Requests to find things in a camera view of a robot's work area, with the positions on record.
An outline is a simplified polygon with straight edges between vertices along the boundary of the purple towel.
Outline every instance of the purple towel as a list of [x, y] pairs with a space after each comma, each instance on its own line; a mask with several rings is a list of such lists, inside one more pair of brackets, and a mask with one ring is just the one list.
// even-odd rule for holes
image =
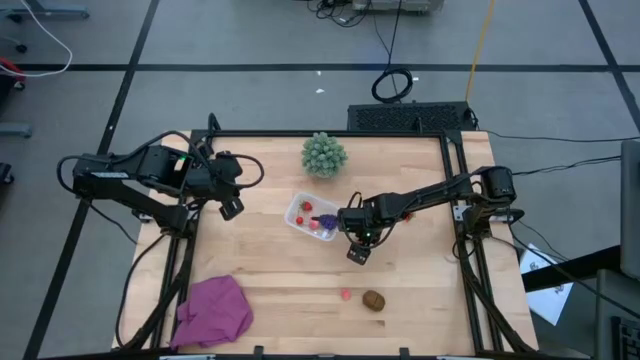
[[189, 299], [178, 307], [180, 326], [171, 347], [210, 347], [235, 341], [253, 322], [253, 312], [231, 275], [191, 285]]

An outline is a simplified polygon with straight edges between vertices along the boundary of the green succulent toy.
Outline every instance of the green succulent toy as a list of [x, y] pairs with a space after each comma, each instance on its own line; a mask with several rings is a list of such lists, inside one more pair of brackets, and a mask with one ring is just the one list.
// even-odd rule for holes
[[348, 159], [344, 147], [338, 140], [326, 133], [315, 133], [304, 142], [302, 166], [307, 174], [321, 177], [334, 177]]

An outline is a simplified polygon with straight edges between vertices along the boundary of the plastic container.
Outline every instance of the plastic container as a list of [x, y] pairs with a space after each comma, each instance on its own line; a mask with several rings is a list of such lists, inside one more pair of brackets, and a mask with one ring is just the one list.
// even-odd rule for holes
[[[301, 204], [304, 201], [308, 201], [311, 204], [311, 206], [313, 207], [311, 211], [302, 210]], [[334, 237], [336, 237], [338, 228], [329, 231], [323, 228], [322, 225], [320, 225], [318, 229], [312, 230], [311, 228], [309, 228], [309, 223], [311, 222], [311, 218], [313, 216], [320, 216], [324, 214], [337, 215], [338, 209], [339, 207], [324, 199], [307, 193], [298, 193], [293, 198], [291, 204], [289, 205], [289, 209], [287, 209], [287, 212], [284, 214], [284, 221], [290, 226], [317, 239], [320, 239], [322, 241], [331, 241]], [[302, 216], [302, 218], [304, 219], [304, 223], [302, 225], [296, 224], [296, 218], [298, 216]]]

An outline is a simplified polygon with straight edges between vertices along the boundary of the strawberry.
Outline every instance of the strawberry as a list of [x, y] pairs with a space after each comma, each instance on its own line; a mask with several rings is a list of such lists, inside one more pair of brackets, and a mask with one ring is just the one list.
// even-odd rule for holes
[[313, 210], [313, 206], [311, 206], [311, 203], [308, 201], [303, 201], [300, 204], [300, 208], [302, 209], [302, 211], [311, 211]]

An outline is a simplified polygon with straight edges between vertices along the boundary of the wooden table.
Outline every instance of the wooden table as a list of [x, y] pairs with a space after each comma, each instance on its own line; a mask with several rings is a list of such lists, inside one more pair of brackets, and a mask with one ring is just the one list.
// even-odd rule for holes
[[[486, 133], [463, 133], [470, 171], [492, 165]], [[263, 345], [268, 354], [412, 355], [474, 353], [460, 266], [451, 254], [454, 241], [450, 205], [421, 211], [396, 226], [392, 237], [373, 251], [365, 266], [345, 256], [349, 242], [338, 234], [323, 242], [288, 226], [283, 214], [294, 195], [305, 191], [345, 206], [358, 190], [364, 197], [407, 192], [445, 180], [439, 141], [426, 138], [340, 138], [349, 155], [332, 180], [315, 180], [301, 166], [303, 138], [221, 137], [214, 148], [252, 155], [265, 167], [258, 186], [243, 190], [245, 210], [225, 222], [219, 204], [209, 203], [200, 220], [191, 282], [232, 274], [244, 288], [254, 322], [236, 342], [185, 352], [252, 353]], [[169, 137], [164, 144], [186, 150]], [[258, 170], [241, 161], [240, 183], [253, 181]], [[152, 196], [167, 203], [174, 199]], [[495, 236], [511, 240], [505, 225]], [[158, 236], [153, 224], [142, 226], [136, 256]], [[158, 300], [169, 240], [138, 265], [122, 317], [126, 341]], [[511, 326], [532, 347], [536, 337], [514, 250], [495, 240], [484, 242], [495, 302]], [[343, 301], [341, 288], [353, 293]], [[374, 313], [361, 303], [369, 289], [383, 294], [387, 305]], [[170, 340], [175, 306], [167, 311], [162, 344]], [[491, 348], [486, 313], [478, 302], [485, 348]]]

